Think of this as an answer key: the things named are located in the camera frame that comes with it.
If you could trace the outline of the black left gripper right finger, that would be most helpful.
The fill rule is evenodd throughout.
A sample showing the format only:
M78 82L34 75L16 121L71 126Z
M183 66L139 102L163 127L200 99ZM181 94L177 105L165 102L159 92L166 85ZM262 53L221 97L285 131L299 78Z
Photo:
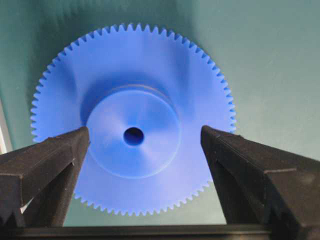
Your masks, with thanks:
M207 125L201 147L228 224L270 225L280 240L319 239L318 160Z

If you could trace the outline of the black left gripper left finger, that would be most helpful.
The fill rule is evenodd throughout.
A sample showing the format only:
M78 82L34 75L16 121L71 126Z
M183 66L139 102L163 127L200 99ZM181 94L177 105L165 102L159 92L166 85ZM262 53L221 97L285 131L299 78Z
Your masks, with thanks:
M2 154L1 227L61 227L89 144L81 127Z

